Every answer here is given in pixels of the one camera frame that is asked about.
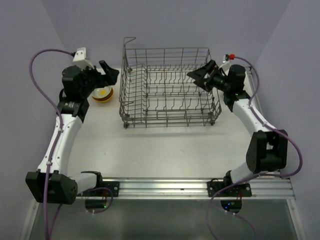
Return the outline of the cream white bowl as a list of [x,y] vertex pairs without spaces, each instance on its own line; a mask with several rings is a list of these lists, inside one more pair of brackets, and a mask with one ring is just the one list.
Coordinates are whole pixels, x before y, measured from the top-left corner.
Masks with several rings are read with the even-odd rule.
[[112,87],[105,86],[103,88],[96,88],[92,92],[92,97],[96,99],[106,98],[112,91]]

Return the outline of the yellow bowl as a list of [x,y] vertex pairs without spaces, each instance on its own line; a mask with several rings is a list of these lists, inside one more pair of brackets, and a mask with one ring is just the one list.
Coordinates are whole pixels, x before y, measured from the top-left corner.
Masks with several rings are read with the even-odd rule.
[[111,93],[107,97],[102,98],[102,99],[97,99],[97,98],[94,98],[94,97],[92,97],[92,98],[97,102],[105,103],[105,102],[109,101],[112,98],[113,94],[114,94],[114,90],[112,88]]

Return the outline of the grey wire dish rack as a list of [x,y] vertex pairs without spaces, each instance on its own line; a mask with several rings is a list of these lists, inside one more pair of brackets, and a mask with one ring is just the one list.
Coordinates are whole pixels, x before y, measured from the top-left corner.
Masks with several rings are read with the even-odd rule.
[[135,47],[123,40],[119,115],[124,128],[213,126],[222,112],[217,90],[187,74],[211,60],[207,47]]

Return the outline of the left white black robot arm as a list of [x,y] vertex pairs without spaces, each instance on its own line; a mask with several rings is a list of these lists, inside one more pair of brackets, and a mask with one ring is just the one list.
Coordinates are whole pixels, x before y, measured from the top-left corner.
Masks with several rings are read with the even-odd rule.
[[75,138],[89,109],[88,97],[96,89],[114,86],[119,71],[101,60],[96,67],[69,66],[62,71],[63,89],[56,105],[56,123],[51,141],[36,171],[26,174],[25,182],[38,203],[71,205],[76,197],[89,192],[103,193],[103,177],[98,171],[82,171],[69,177],[68,162]]

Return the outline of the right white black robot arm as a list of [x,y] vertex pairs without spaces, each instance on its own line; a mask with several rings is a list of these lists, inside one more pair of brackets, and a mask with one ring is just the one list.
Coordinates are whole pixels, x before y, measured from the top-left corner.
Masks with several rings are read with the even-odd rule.
[[235,196],[241,186],[254,177],[283,169],[287,163],[288,140],[284,130],[271,130],[268,121],[256,111],[250,95],[245,91],[246,69],[239,64],[230,66],[224,72],[214,60],[190,71],[187,76],[193,83],[210,92],[212,89],[223,93],[224,104],[236,115],[251,136],[245,162],[229,170],[222,182],[209,181],[213,196]]

